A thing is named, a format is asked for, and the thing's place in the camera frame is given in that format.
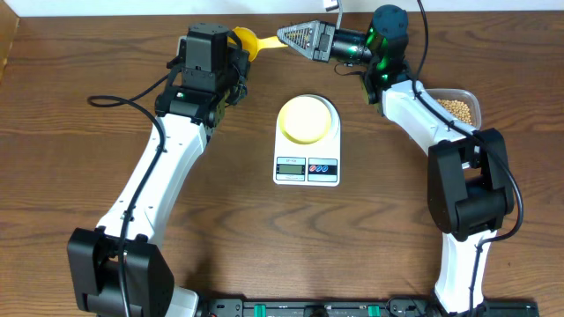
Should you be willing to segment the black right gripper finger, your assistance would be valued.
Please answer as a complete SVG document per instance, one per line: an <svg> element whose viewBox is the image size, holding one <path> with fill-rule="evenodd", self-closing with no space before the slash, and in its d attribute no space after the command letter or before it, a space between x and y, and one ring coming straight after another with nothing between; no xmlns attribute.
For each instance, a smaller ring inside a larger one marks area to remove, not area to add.
<svg viewBox="0 0 564 317"><path fill-rule="evenodd" d="M305 47L307 43L312 45L315 33L320 25L318 20L303 22L291 26L283 26L277 30L278 39L285 43L296 43Z"/></svg>
<svg viewBox="0 0 564 317"><path fill-rule="evenodd" d="M316 47L315 45L311 45L310 43L307 43L305 47L302 47L296 43L288 43L287 46L293 49L294 51L296 51L297 53L299 53L300 55L303 55L309 60L312 61L326 60L326 58L323 55L323 52L318 47Z"/></svg>

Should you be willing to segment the yellow measuring scoop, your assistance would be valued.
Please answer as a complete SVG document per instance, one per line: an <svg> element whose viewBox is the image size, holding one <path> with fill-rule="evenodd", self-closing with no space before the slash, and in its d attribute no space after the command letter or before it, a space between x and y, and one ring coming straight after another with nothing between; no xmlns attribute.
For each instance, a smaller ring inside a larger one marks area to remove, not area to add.
<svg viewBox="0 0 564 317"><path fill-rule="evenodd" d="M249 62L253 62L258 53L264 49L271 48L287 48L288 45L278 39L277 36L259 39L256 34L246 28L237 26L229 33L228 41L238 48L241 44L241 52L235 52L238 57L246 58Z"/></svg>

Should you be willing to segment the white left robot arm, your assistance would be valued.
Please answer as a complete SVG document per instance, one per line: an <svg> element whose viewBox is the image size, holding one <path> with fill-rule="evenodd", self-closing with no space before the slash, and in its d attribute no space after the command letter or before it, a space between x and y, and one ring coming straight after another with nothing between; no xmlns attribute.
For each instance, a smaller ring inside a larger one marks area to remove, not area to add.
<svg viewBox="0 0 564 317"><path fill-rule="evenodd" d="M94 95L94 107L129 105L152 122L122 193L92 229L76 229L67 255L78 309L97 316L194 316L199 296L176 285L160 249L189 170L228 106L247 95L249 52L226 26L198 23L179 39L150 112L129 99Z"/></svg>

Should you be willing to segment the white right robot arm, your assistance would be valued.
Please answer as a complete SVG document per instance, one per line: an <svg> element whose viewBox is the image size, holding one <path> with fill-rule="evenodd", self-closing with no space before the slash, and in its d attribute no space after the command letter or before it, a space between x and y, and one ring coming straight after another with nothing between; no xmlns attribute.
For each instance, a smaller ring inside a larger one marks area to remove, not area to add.
<svg viewBox="0 0 564 317"><path fill-rule="evenodd" d="M523 197L497 129L480 130L447 111L405 59L405 10L378 7L366 32L312 20L278 29L278 39L316 62L364 66L364 99L394 122L427 155L427 206L442 231L441 273L434 287L447 315L483 311L482 278L491 244L514 236L523 223Z"/></svg>

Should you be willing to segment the yellow bowl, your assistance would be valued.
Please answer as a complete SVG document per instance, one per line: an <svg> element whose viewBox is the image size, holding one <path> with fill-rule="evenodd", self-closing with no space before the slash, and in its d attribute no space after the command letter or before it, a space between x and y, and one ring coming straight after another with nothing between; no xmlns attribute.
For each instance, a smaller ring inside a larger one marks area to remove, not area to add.
<svg viewBox="0 0 564 317"><path fill-rule="evenodd" d="M278 129L295 144L322 140L332 124L330 110L316 96L298 96L285 103L278 114Z"/></svg>

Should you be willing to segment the white digital kitchen scale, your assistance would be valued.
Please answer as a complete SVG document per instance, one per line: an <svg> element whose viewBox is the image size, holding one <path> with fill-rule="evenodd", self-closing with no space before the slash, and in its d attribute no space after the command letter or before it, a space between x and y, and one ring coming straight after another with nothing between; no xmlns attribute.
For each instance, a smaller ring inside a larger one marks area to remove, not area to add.
<svg viewBox="0 0 564 317"><path fill-rule="evenodd" d="M341 120L337 109L316 96L330 110L330 131L314 144L295 144L286 139L276 123L272 179L278 185L336 187L341 176Z"/></svg>

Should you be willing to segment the pile of soybeans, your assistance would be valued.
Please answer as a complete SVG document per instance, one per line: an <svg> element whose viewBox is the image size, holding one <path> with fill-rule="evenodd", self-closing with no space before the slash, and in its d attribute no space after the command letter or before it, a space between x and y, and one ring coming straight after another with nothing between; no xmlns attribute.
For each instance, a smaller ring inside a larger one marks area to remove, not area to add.
<svg viewBox="0 0 564 317"><path fill-rule="evenodd" d="M441 100L437 102L447 111L454 115L458 120L472 125L470 107L460 100Z"/></svg>

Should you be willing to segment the clear plastic container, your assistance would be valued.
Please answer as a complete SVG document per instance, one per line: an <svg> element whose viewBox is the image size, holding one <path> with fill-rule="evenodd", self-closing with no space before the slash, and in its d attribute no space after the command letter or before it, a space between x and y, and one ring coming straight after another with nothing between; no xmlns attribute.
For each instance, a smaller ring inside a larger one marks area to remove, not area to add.
<svg viewBox="0 0 564 317"><path fill-rule="evenodd" d="M457 119L476 129L482 125L482 115L477 98L466 90L435 88L427 93Z"/></svg>

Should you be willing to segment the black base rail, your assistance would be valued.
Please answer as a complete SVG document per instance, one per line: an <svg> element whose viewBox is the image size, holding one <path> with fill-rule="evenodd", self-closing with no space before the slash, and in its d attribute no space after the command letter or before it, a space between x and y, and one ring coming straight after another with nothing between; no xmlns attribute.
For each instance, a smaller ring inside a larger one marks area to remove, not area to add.
<svg viewBox="0 0 564 317"><path fill-rule="evenodd" d="M245 301L208 299L198 304L196 317L416 317L468 316L467 313L444 313L438 304L425 299L395 297L372 302L299 302ZM531 302L485 301L472 316L539 317L538 306Z"/></svg>

